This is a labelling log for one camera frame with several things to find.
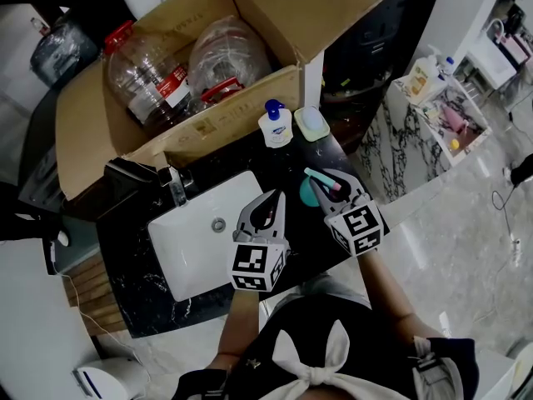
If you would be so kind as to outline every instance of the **white ribbon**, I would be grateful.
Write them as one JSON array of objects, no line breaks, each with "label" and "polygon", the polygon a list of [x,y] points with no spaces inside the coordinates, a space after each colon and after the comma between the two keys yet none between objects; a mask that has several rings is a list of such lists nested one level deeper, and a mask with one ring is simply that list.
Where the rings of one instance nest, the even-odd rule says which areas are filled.
[{"label": "white ribbon", "polygon": [[343,389],[357,400],[394,399],[407,400],[407,397],[358,377],[337,373],[346,362],[350,351],[350,338],[340,320],[333,323],[326,345],[324,367],[309,367],[300,362],[298,351],[287,332],[281,330],[277,336],[272,361],[298,379],[269,392],[261,400],[295,400],[309,387],[321,384]]}]

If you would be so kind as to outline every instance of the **tile floor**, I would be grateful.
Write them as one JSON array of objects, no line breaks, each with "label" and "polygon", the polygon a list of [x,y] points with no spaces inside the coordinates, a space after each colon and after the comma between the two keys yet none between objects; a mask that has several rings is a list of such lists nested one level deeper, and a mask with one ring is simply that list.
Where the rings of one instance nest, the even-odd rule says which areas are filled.
[{"label": "tile floor", "polygon": [[[516,339],[533,337],[533,182],[516,189],[507,204],[511,230],[522,241],[519,262],[491,194],[497,190],[505,198],[511,189],[501,169],[533,153],[527,136],[533,138],[533,111],[531,98],[513,111],[523,133],[507,121],[496,99],[482,110],[492,137],[458,167],[380,207],[391,228],[380,252],[428,324],[453,337],[472,337],[478,348],[505,353]],[[364,292],[355,259],[333,268],[331,275]],[[267,306],[271,309],[282,296]],[[180,375],[211,361],[223,324],[218,318],[143,339],[131,340],[127,332],[116,336],[135,349],[151,374],[147,398],[159,400],[172,397]],[[112,352],[123,350],[109,336],[101,340]]]}]

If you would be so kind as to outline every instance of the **wooden slat mat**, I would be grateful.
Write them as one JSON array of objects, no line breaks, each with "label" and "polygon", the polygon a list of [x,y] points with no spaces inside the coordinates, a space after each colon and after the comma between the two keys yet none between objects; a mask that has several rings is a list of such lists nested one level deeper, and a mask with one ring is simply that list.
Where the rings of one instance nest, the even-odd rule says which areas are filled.
[{"label": "wooden slat mat", "polygon": [[[76,286],[82,313],[94,318],[100,326],[110,333],[126,329],[100,253],[90,257],[87,261],[83,261],[67,274]],[[63,284],[70,306],[76,307],[76,292],[70,280],[63,278]],[[90,319],[84,316],[82,318],[90,336],[105,333]]]}]

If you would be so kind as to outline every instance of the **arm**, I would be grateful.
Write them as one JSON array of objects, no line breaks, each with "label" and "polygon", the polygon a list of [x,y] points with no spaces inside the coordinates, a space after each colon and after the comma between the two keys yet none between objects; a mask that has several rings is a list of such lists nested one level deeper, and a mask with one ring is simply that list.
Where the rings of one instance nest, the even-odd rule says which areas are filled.
[{"label": "arm", "polygon": [[372,310],[392,325],[393,332],[402,342],[412,343],[414,336],[442,338],[442,334],[424,324],[415,314],[378,252],[364,253],[358,260]]},{"label": "arm", "polygon": [[218,343],[218,353],[208,369],[228,372],[259,333],[259,294],[235,291],[226,324]]}]

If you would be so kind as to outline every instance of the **large clear plastic jug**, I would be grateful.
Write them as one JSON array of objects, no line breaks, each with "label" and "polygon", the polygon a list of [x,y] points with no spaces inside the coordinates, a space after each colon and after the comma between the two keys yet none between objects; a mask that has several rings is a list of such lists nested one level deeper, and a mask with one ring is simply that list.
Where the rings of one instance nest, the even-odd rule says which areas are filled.
[{"label": "large clear plastic jug", "polygon": [[107,80],[131,115],[155,137],[187,118],[187,70],[172,52],[172,36],[134,32],[132,25],[127,21],[106,37]]}]

